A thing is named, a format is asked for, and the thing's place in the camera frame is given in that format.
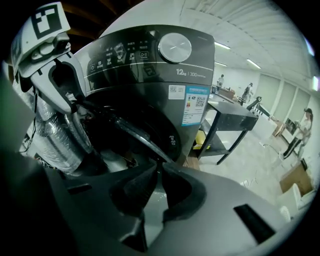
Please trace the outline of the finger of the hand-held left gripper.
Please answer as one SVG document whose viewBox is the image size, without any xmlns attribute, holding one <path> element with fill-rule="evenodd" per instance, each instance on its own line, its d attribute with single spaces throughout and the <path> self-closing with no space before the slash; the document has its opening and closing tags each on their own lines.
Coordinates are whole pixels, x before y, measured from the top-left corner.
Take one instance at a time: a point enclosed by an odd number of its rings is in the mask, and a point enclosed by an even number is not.
<svg viewBox="0 0 320 256">
<path fill-rule="evenodd" d="M 86 82 L 83 69 L 75 57 L 59 57 L 60 82 L 58 83 L 59 94 L 58 109 L 60 111 L 71 111 L 72 103 L 67 94 L 83 102 L 86 99 Z"/>
<path fill-rule="evenodd" d="M 58 88 L 54 81 L 53 72 L 56 65 L 45 65 L 32 74 L 32 83 L 39 90 L 40 97 L 62 114 L 72 113 L 72 104 Z"/>
</svg>

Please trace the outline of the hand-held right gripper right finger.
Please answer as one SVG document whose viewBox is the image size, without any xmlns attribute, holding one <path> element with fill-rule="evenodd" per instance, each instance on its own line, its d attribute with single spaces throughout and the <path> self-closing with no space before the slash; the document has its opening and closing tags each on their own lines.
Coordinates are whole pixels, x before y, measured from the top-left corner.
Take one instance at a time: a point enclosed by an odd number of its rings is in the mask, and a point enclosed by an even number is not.
<svg viewBox="0 0 320 256">
<path fill-rule="evenodd" d="M 238 182 L 165 163 L 168 209 L 149 256 L 267 256 L 281 243 L 285 218 Z"/>
</svg>

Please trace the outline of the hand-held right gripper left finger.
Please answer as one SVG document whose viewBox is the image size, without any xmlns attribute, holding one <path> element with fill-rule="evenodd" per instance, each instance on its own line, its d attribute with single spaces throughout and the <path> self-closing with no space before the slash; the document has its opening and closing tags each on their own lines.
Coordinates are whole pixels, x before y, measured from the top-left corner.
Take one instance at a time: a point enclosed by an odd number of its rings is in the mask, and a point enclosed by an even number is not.
<svg viewBox="0 0 320 256">
<path fill-rule="evenodd" d="M 61 176 L 0 150 L 0 256 L 133 256 L 147 251 L 144 213 L 112 238 L 75 204 Z"/>
</svg>

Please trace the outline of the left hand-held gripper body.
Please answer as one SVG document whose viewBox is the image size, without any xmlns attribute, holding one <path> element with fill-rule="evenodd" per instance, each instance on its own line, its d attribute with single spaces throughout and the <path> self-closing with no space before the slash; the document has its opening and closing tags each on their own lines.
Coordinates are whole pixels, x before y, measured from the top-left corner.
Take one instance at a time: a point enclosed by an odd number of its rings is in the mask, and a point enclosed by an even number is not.
<svg viewBox="0 0 320 256">
<path fill-rule="evenodd" d="M 10 48 L 14 81 L 21 91 L 34 87 L 31 76 L 51 61 L 61 74 L 70 71 L 70 29 L 59 1 L 40 6 L 23 24 Z"/>
</svg>

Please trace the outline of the dark grey washing machine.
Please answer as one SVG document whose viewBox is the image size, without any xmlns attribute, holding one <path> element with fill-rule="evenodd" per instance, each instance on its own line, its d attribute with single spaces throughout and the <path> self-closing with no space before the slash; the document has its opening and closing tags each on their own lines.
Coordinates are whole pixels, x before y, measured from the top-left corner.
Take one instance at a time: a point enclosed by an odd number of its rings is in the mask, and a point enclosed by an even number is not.
<svg viewBox="0 0 320 256">
<path fill-rule="evenodd" d="M 88 101 L 115 110 L 182 165 L 200 128 L 214 74 L 212 35 L 141 25 L 102 36 L 75 53 Z"/>
</svg>

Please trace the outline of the plastic-wrapped grey appliance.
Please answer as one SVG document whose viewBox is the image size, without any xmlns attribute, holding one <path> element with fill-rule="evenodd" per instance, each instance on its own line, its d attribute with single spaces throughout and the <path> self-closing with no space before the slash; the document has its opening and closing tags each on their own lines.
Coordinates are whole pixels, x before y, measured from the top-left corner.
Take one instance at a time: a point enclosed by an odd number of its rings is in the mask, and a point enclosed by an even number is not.
<svg viewBox="0 0 320 256">
<path fill-rule="evenodd" d="M 62 114 L 40 96 L 35 99 L 32 89 L 23 92 L 20 84 L 14 90 L 24 103 L 35 111 L 35 121 L 28 129 L 36 153 L 50 166 L 61 172 L 78 176 L 97 176 L 107 173 L 108 167 L 93 149 L 81 126 L 77 113 Z"/>
</svg>

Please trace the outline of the yellow box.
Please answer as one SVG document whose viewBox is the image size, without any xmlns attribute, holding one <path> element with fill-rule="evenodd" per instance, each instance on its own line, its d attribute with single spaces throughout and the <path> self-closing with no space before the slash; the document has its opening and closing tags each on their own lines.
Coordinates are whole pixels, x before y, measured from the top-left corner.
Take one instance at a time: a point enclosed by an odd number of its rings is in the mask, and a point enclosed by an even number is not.
<svg viewBox="0 0 320 256">
<path fill-rule="evenodd" d="M 206 140 L 206 135 L 202 130 L 198 130 L 193 143 L 194 150 L 200 150 Z"/>
</svg>

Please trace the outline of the brown cardboard box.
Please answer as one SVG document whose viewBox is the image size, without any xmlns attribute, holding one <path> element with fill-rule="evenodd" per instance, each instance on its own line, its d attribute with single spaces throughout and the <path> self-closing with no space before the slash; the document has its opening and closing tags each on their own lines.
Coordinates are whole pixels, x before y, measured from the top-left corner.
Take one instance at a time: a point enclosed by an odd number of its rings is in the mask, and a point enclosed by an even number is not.
<svg viewBox="0 0 320 256">
<path fill-rule="evenodd" d="M 279 184 L 283 193 L 288 191 L 293 184 L 298 186 L 301 196 L 304 196 L 313 190 L 311 179 L 301 162 L 296 164 L 290 172 L 281 179 Z"/>
</svg>

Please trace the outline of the black side table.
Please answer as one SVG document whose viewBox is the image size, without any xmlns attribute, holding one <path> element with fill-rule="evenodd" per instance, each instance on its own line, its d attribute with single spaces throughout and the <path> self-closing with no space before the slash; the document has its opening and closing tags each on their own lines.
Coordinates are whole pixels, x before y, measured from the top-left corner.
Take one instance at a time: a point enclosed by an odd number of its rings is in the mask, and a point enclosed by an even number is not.
<svg viewBox="0 0 320 256">
<path fill-rule="evenodd" d="M 257 121 L 257 116 L 239 104 L 210 100 L 200 125 L 204 142 L 195 150 L 197 158 L 220 157 L 216 164 L 221 164 Z"/>
</svg>

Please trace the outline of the brown wooden table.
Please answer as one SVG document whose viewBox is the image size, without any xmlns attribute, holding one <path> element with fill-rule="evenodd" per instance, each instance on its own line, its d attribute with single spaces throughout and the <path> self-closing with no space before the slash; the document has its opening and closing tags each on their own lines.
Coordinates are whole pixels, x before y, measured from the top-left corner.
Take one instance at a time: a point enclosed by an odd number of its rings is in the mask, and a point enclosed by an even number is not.
<svg viewBox="0 0 320 256">
<path fill-rule="evenodd" d="M 213 88 L 215 89 L 214 93 L 222 98 L 226 98 L 227 100 L 233 102 L 236 102 L 238 100 L 236 92 L 233 89 L 222 88 L 219 86 L 214 86 Z"/>
</svg>

